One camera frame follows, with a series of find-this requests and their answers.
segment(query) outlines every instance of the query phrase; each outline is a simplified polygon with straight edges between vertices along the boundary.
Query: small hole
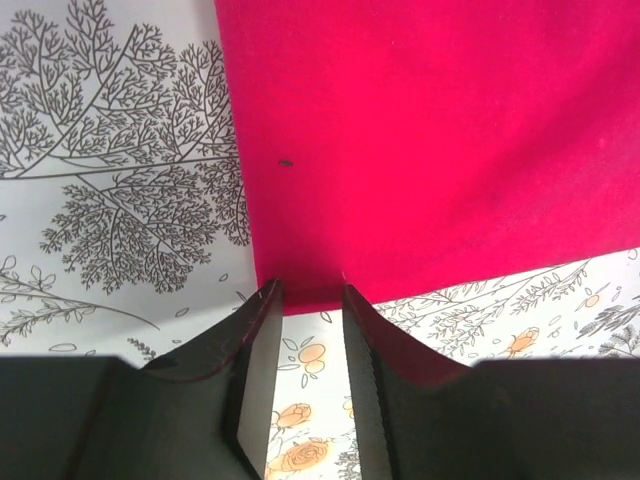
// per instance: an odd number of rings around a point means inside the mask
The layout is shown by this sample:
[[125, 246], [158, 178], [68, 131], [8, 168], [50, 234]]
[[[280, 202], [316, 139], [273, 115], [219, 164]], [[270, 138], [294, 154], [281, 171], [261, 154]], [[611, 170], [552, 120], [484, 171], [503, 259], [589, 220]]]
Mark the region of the small hole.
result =
[[160, 370], [162, 368], [171, 368], [178, 366], [178, 361], [173, 357], [158, 357], [151, 360], [144, 367], [145, 370]]

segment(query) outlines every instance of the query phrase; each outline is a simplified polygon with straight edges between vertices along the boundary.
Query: printed rose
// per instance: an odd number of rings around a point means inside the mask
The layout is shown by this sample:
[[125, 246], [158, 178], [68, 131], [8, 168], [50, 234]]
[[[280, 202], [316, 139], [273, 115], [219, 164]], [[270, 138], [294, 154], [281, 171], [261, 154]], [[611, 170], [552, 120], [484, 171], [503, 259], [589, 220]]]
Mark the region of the printed rose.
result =
[[327, 457], [329, 445], [319, 438], [287, 450], [284, 454], [269, 462], [268, 468], [279, 472], [298, 472], [315, 467]]
[[283, 410], [276, 425], [280, 428], [291, 428], [309, 420], [311, 416], [311, 407], [306, 403], [294, 403], [287, 409]]

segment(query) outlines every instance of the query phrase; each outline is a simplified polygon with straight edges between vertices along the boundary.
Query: red cloth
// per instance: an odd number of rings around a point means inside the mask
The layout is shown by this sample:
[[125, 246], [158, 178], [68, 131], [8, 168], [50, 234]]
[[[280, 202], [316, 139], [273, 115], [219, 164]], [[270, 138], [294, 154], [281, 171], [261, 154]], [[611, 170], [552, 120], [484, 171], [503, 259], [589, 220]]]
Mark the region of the red cloth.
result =
[[640, 2], [216, 6], [256, 270], [290, 312], [640, 245]]

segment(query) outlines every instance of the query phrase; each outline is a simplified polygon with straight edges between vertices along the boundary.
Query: floral patterned tablecloth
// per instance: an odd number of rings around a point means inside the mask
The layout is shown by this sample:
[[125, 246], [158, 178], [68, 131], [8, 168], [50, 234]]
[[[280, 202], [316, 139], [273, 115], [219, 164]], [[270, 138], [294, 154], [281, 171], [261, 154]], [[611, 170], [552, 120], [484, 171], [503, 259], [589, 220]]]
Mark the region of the floral patterned tablecloth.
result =
[[[460, 362], [635, 357], [630, 250], [378, 305]], [[211, 0], [5, 0], [0, 354], [142, 366], [256, 289]], [[357, 479], [340, 312], [287, 317], [267, 478]]]

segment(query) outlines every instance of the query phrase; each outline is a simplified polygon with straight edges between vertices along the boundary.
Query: patterned surface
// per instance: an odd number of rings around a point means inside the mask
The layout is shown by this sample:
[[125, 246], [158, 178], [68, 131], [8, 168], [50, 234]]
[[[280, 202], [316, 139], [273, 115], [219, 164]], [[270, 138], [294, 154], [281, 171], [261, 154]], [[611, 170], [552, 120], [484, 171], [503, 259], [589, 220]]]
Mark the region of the patterned surface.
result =
[[[142, 366], [255, 291], [210, 0], [9, 0], [0, 354]], [[464, 362], [640, 352], [636, 250], [378, 306]], [[339, 312], [285, 320], [267, 477], [360, 478]]]

